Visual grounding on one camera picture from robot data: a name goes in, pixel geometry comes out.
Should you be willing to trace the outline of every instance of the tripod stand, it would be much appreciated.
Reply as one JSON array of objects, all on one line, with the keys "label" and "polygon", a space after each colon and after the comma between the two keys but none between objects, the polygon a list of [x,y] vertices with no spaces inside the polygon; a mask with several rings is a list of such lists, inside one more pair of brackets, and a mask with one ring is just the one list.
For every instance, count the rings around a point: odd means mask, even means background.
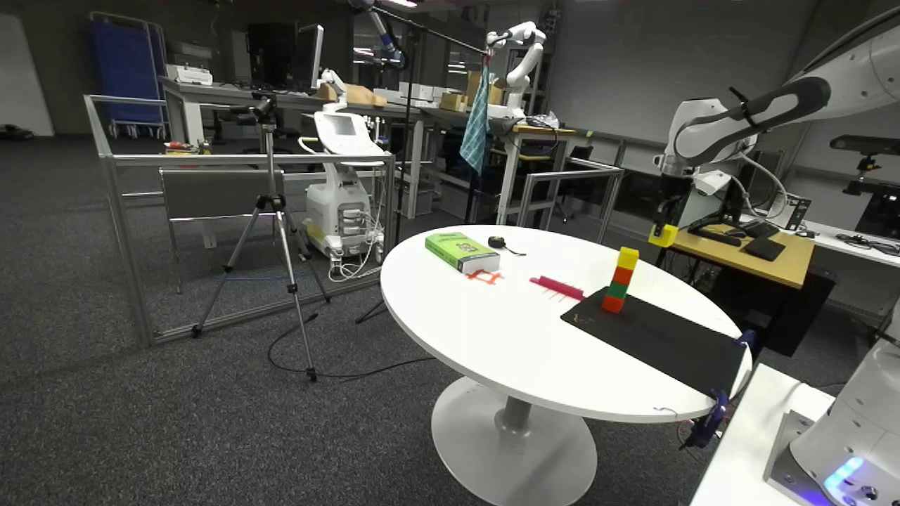
[{"label": "tripod stand", "polygon": [[192,335],[199,337],[203,335],[203,327],[213,310],[213,303],[219,300],[241,251],[244,251],[244,242],[251,237],[251,230],[257,227],[257,220],[258,214],[272,214],[275,217],[275,230],[278,230],[278,242],[282,242],[282,252],[285,252],[285,268],[287,268],[287,293],[292,294],[292,311],[299,318],[299,331],[300,331],[300,342],[303,342],[303,355],[307,355],[307,380],[316,383],[317,373],[316,373],[316,365],[311,365],[311,351],[310,351],[310,341],[307,341],[307,320],[303,320],[303,306],[300,306],[300,294],[299,294],[299,279],[296,279],[296,269],[292,269],[292,259],[289,259],[289,242],[287,242],[287,214],[285,214],[285,193],[278,193],[275,189],[275,122],[272,122],[272,110],[275,110],[275,100],[268,98],[261,100],[261,107],[254,107],[251,113],[257,114],[257,124],[261,129],[261,143],[264,143],[264,154],[268,154],[268,179],[269,179],[269,193],[258,193],[257,202],[254,202],[254,217],[251,223],[244,224],[235,248],[230,251],[228,262],[224,262],[224,273],[207,300],[207,306],[203,310],[199,320],[192,327]]}]

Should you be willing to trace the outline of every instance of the black mat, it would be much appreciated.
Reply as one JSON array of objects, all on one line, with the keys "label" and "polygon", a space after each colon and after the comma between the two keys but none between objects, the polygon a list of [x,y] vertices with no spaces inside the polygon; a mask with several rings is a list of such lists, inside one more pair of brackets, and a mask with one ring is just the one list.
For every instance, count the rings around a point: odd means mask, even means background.
[{"label": "black mat", "polygon": [[729,394],[740,367],[743,342],[664,311],[642,299],[628,299],[622,314],[598,310],[604,289],[593,293],[563,320],[628,351],[629,356],[704,391]]}]

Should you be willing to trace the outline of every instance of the white device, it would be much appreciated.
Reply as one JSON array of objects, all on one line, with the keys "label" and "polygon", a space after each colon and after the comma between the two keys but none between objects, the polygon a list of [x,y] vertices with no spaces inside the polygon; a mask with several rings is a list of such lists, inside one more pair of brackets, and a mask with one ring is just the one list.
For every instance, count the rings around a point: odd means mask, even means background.
[{"label": "white device", "polygon": [[[677,107],[664,175],[691,175],[743,158],[767,129],[840,117],[900,100],[900,9],[891,9],[812,58],[784,86],[719,107]],[[833,502],[900,502],[900,331],[872,346],[830,414],[788,445],[797,464]]]},{"label": "white device", "polygon": [[[370,143],[362,114],[351,113],[316,113],[316,129],[327,152],[332,154],[385,154]],[[382,255],[382,224],[370,211],[370,197],[359,183],[359,166],[377,164],[323,164],[327,183],[307,189],[303,230],[311,244],[328,255],[332,273],[345,273],[348,259]]]},{"label": "white device", "polygon": [[531,19],[521,22],[521,25],[512,25],[503,34],[494,34],[494,32],[486,34],[486,48],[490,51],[503,48],[508,43],[512,44],[525,44],[528,43],[525,55],[507,74],[507,113],[512,117],[525,117],[522,93],[528,91],[528,81],[531,81],[528,74],[543,58],[543,39],[546,39],[546,34]]}]

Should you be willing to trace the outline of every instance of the metal pole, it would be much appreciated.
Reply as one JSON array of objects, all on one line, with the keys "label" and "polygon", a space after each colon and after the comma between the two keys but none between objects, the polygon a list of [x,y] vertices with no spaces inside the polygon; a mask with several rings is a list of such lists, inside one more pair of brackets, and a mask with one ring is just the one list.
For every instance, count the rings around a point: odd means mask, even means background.
[{"label": "metal pole", "polygon": [[110,141],[105,134],[102,117],[96,113],[96,100],[89,96],[85,96],[85,110],[88,110],[88,124],[92,129],[92,143],[102,159],[102,175],[106,183],[106,209],[110,209],[110,224],[112,224],[112,240],[115,240],[115,251],[122,259],[122,269],[126,276],[126,294],[129,294],[129,306],[136,314],[136,328],[144,346],[152,346],[152,323],[148,323],[148,311],[147,311],[147,294],[141,289],[141,276],[137,276],[137,265],[136,265],[136,252],[131,252],[131,237],[129,237],[129,224],[126,224],[126,214],[124,204],[119,200],[122,189],[119,189],[119,175],[115,175],[115,159],[110,152]]}]

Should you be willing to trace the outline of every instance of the red object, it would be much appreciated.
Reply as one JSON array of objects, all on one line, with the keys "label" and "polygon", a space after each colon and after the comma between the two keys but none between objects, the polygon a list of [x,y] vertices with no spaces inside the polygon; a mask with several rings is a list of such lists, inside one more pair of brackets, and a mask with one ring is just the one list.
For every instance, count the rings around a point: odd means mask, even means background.
[{"label": "red object", "polygon": [[557,279],[541,276],[541,279],[531,279],[531,283],[546,287],[546,289],[559,293],[559,294],[574,299],[574,300],[584,300],[584,293],[581,293],[581,289],[576,289],[576,287],[572,287],[572,283],[563,283],[563,280],[557,280]]},{"label": "red object", "polygon": [[614,283],[628,287],[629,283],[632,269],[615,268],[614,273]]},{"label": "red object", "polygon": [[624,310],[624,299],[602,299],[598,310],[618,314]]}]

